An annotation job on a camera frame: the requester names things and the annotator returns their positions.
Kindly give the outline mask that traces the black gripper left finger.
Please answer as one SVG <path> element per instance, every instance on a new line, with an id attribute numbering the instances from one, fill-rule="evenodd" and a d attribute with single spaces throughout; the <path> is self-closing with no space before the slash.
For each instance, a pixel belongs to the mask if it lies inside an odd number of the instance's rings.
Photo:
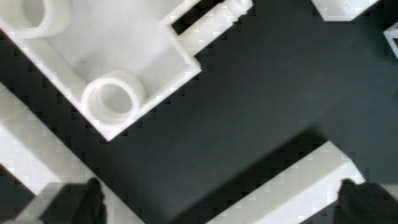
<path id="1" fill-rule="evenodd" d="M 39 220 L 45 224 L 107 224 L 105 193 L 96 178 L 61 188 Z"/>

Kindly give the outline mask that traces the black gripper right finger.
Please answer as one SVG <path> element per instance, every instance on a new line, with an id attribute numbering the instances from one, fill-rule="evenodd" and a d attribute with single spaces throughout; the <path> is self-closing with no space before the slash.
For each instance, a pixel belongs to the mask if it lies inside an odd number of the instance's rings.
<path id="1" fill-rule="evenodd" d="M 398 184 L 343 180 L 334 224 L 398 224 Z"/>

